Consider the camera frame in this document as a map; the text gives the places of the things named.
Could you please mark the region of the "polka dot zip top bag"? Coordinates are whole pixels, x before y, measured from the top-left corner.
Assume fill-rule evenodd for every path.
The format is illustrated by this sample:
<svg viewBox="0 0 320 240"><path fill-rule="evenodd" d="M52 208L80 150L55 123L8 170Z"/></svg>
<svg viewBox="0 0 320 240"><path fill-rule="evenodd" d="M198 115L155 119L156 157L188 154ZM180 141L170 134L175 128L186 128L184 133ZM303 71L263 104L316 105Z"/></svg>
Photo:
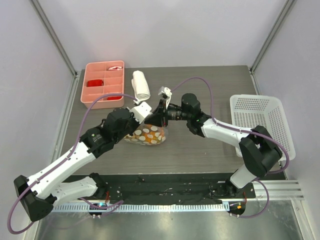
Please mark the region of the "polka dot zip top bag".
<svg viewBox="0 0 320 240"><path fill-rule="evenodd" d="M142 146L155 146L166 140L168 131L164 127L141 124L132 134L124 137L127 143Z"/></svg>

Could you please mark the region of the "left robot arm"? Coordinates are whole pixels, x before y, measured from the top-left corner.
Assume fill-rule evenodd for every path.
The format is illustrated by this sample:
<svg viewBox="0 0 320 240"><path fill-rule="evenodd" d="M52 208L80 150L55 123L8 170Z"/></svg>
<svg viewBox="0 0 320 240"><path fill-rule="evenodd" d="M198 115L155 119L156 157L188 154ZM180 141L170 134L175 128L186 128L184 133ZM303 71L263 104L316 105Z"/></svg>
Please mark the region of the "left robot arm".
<svg viewBox="0 0 320 240"><path fill-rule="evenodd" d="M14 180L20 203L32 222L46 217L54 207L79 199L102 199L108 185L98 173L66 183L65 180L84 165L112 150L125 136L133 134L150 114L149 107L116 108L101 123L78 137L74 146L38 173Z"/></svg>

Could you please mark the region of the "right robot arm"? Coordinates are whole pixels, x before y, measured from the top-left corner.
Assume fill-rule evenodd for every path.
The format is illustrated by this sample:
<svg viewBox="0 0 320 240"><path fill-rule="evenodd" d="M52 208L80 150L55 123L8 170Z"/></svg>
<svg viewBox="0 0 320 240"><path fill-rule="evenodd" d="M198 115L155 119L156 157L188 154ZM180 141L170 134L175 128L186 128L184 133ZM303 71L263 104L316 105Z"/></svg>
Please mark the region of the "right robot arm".
<svg viewBox="0 0 320 240"><path fill-rule="evenodd" d="M242 194L251 181L265 177L283 156L265 127L241 129L220 123L201 110L201 103L193 93L184 94L181 105L168 103L168 97L161 99L144 122L166 127L169 121L186 121L188 130L194 135L216 139L240 150L244 164L225 181L226 193L233 198Z"/></svg>

